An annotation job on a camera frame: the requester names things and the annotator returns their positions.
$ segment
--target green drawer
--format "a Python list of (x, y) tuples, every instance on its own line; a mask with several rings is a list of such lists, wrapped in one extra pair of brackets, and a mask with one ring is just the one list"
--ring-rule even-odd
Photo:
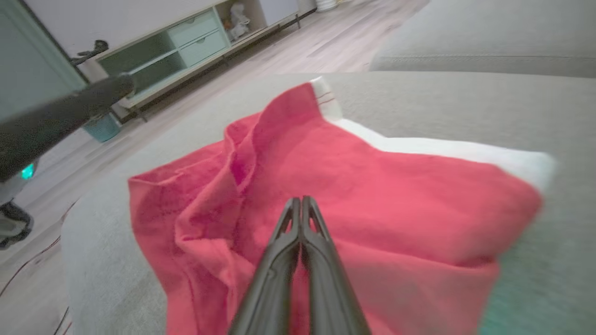
[(180, 56), (187, 67), (217, 53), (226, 47), (226, 42), (219, 31), (215, 31), (180, 50)]
[(177, 48), (218, 28), (215, 14), (208, 11), (171, 27), (167, 34)]

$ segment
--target white bucket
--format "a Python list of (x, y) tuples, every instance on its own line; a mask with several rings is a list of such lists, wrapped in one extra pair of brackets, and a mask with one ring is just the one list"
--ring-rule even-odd
[(337, 7), (336, 0), (316, 0), (316, 11), (324, 12)]

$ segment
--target pink fabric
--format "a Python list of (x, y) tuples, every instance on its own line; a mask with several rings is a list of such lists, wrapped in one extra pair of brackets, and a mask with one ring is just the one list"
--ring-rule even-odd
[[(495, 256), (541, 205), (498, 167), (387, 153), (325, 121), (309, 83), (221, 142), (129, 180), (136, 239), (167, 294), (167, 333), (225, 334), (290, 197), (317, 200), (373, 334), (471, 334)], [(294, 276), (292, 333), (308, 333)]]

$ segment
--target gray upholstery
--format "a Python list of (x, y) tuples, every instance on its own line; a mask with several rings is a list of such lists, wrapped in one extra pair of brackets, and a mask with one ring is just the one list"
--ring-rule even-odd
[(595, 18), (593, 0), (431, 0), (370, 69), (596, 77)]
[[(222, 139), (229, 122), (317, 75), (258, 79), (195, 111), (81, 198), (62, 248), (77, 334), (159, 334), (166, 298), (130, 227), (127, 178)], [(483, 334), (596, 329), (596, 79), (494, 73), (325, 75), (346, 117), (385, 136), (546, 151), (560, 170), (541, 217), (502, 257)]]

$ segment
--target blue trash can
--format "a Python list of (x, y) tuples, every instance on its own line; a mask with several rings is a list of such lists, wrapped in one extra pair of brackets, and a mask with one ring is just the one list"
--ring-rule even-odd
[(110, 113), (92, 117), (83, 129), (99, 142), (106, 142), (120, 132), (120, 126)]

